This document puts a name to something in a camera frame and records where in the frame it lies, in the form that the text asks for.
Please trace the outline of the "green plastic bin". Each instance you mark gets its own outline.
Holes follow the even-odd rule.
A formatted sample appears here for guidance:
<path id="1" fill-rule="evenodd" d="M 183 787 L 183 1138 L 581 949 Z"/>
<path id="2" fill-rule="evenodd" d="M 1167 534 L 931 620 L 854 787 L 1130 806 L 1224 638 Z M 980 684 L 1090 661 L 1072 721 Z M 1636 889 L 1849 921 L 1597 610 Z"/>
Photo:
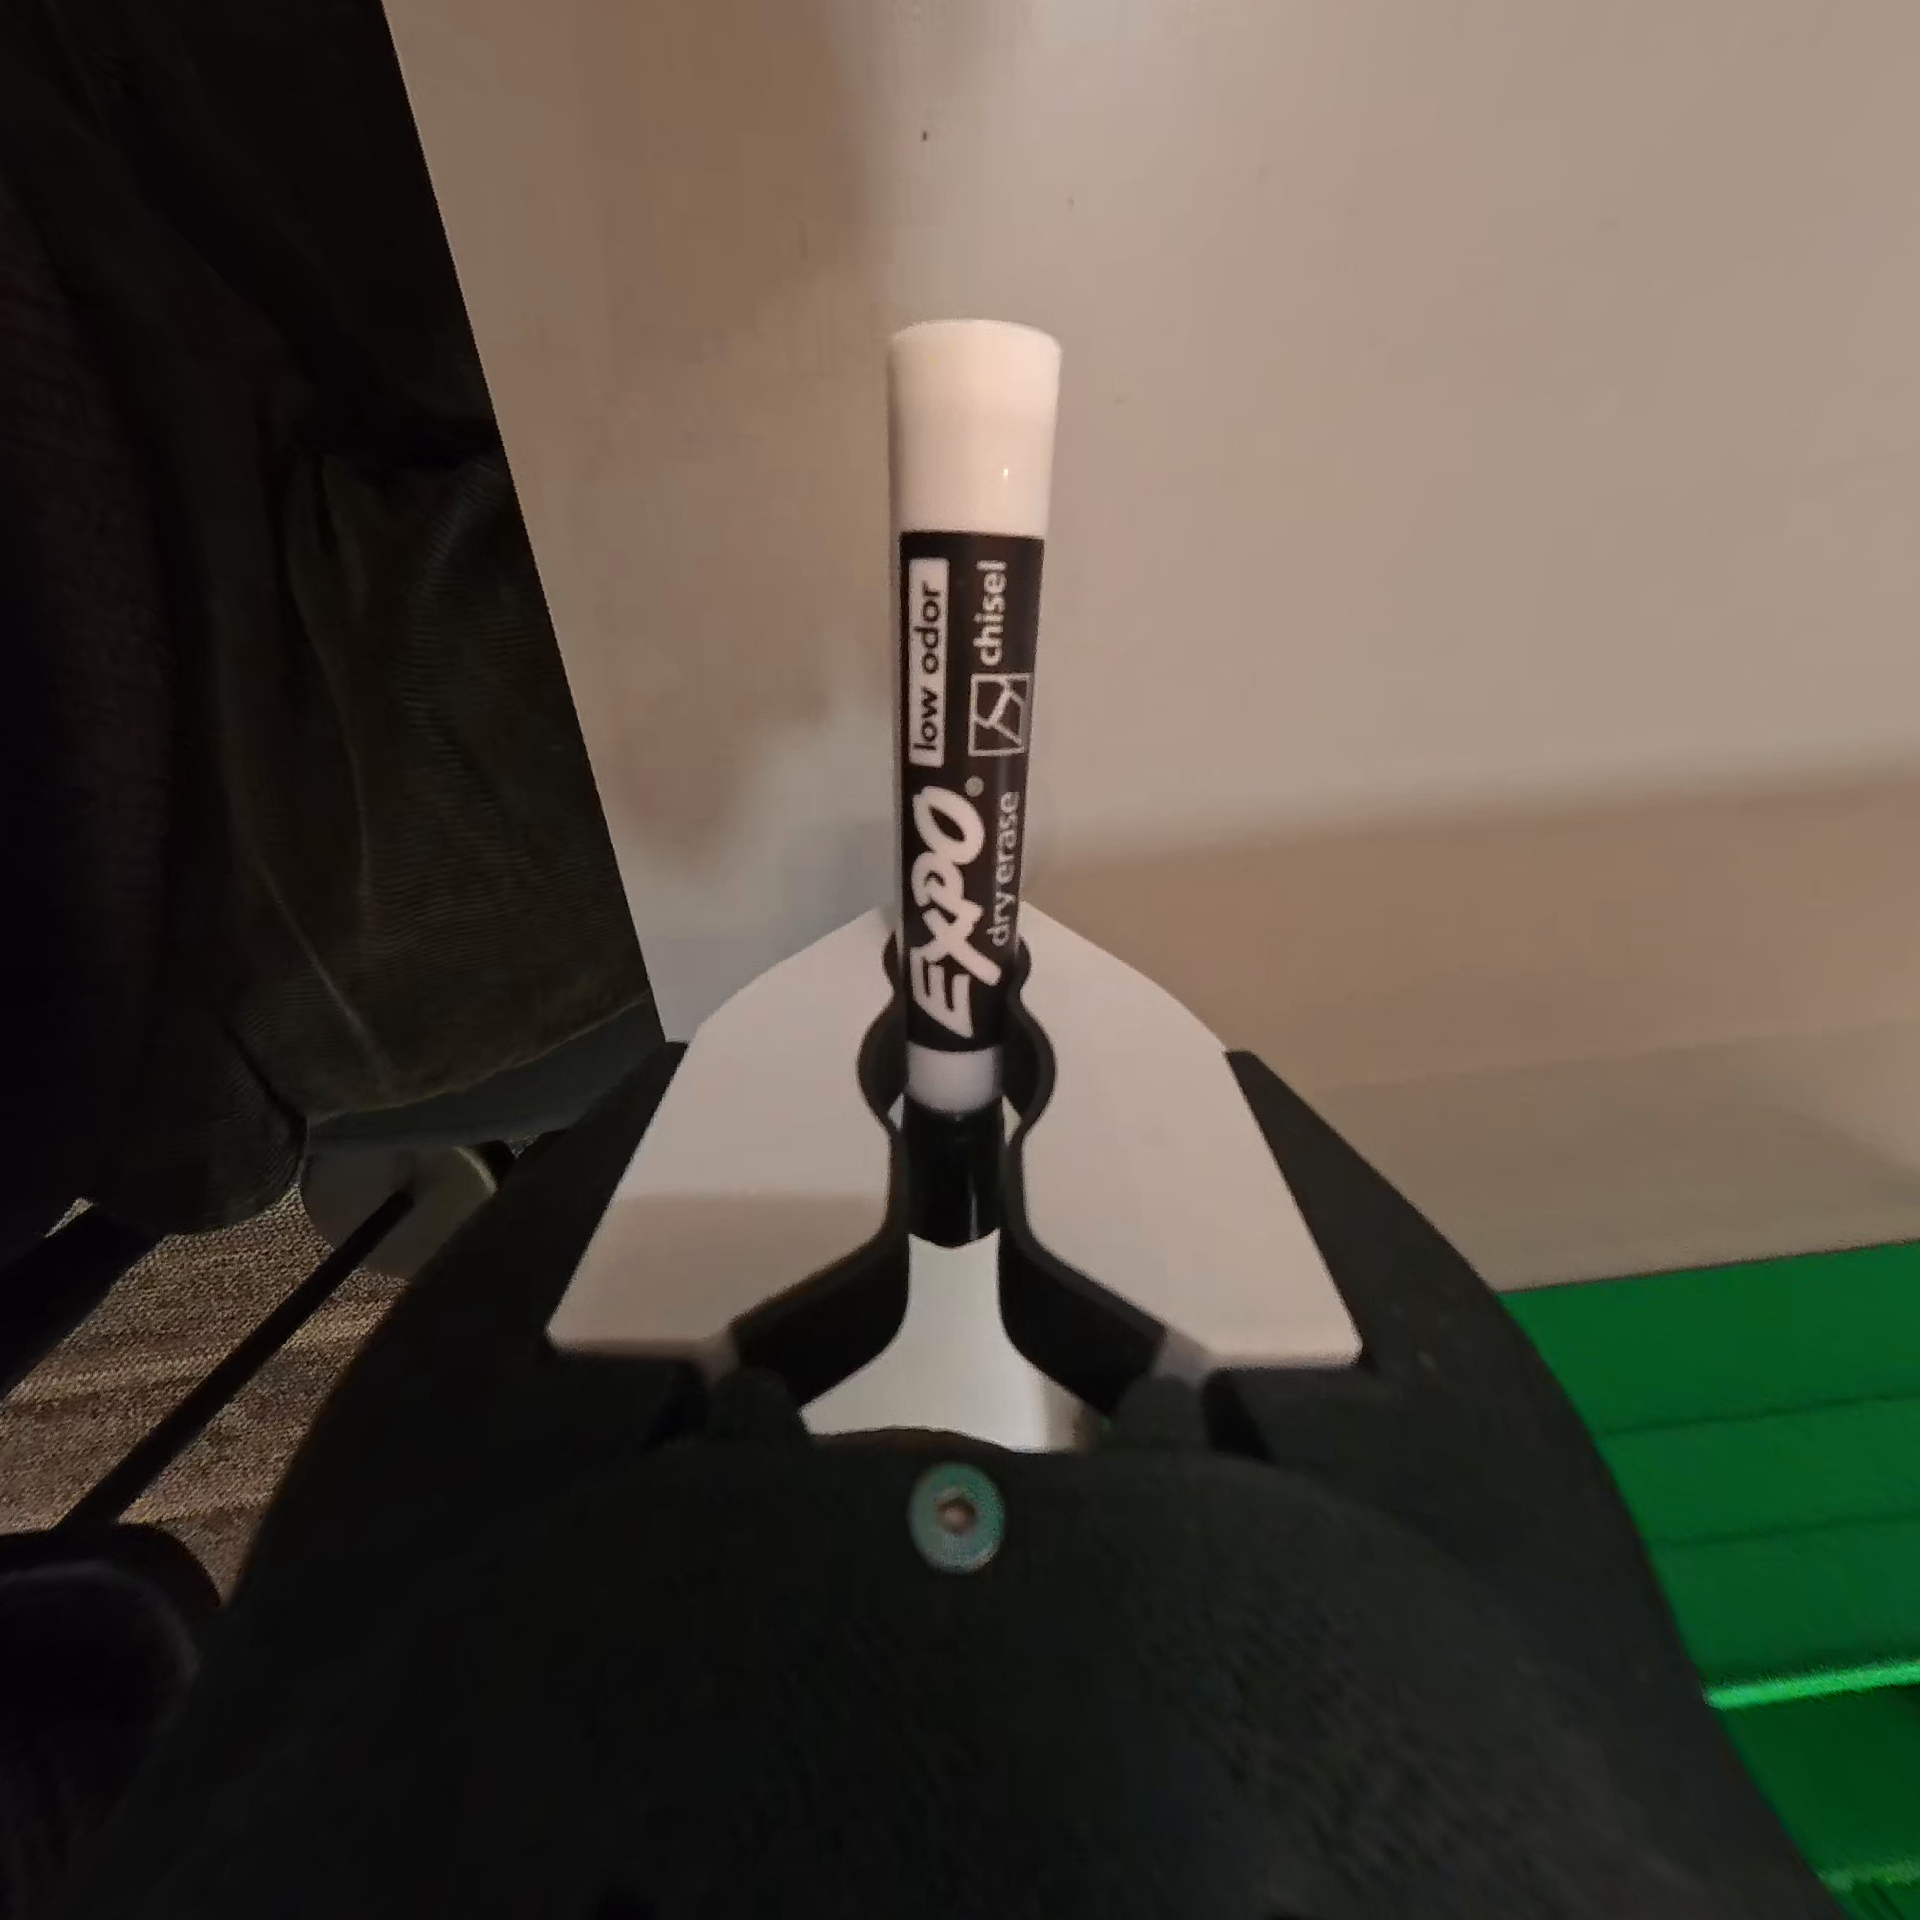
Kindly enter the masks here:
<path id="1" fill-rule="evenodd" d="M 1514 1289 L 1709 1703 L 1846 1915 L 1919 1913 L 1919 1247 Z"/>

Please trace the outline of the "grey desk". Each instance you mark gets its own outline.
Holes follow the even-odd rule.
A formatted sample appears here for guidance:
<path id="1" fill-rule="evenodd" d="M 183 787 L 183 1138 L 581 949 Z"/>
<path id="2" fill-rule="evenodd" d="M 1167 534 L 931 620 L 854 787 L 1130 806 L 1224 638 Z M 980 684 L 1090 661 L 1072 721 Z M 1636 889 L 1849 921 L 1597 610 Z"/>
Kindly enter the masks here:
<path id="1" fill-rule="evenodd" d="M 1501 1288 L 1916 1240 L 1916 3 L 386 3 L 658 1014 L 899 897 L 886 347 L 1065 347 L 1031 938 Z"/>

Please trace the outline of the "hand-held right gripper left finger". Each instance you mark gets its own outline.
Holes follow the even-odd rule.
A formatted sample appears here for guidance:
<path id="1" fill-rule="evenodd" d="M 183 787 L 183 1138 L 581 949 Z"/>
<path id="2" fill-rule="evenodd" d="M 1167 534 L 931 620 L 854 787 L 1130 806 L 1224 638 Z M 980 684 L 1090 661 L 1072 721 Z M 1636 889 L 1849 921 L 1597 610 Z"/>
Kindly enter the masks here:
<path id="1" fill-rule="evenodd" d="M 683 1365 L 869 1365 L 908 1302 L 890 928 L 859 918 L 685 1046 L 546 1338 Z"/>

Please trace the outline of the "black dry erase marker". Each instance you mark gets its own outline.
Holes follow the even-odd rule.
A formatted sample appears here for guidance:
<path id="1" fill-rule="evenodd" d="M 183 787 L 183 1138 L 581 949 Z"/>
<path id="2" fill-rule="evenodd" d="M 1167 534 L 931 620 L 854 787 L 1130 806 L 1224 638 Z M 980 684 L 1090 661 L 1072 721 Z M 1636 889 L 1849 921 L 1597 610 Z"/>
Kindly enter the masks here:
<path id="1" fill-rule="evenodd" d="M 915 1234 L 965 1245 L 998 1214 L 1065 354 L 949 318 L 886 356 L 903 1131 Z"/>

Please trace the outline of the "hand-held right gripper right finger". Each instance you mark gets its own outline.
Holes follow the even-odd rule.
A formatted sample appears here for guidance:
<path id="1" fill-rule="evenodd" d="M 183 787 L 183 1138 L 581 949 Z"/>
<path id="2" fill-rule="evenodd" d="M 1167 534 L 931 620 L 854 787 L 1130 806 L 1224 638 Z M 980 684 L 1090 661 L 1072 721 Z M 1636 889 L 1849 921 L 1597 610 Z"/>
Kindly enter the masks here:
<path id="1" fill-rule="evenodd" d="M 1353 1367 L 1363 1335 L 1228 1048 L 1082 936 L 1031 936 L 1025 962 L 998 1243 L 1020 1356 L 1085 1403 Z"/>

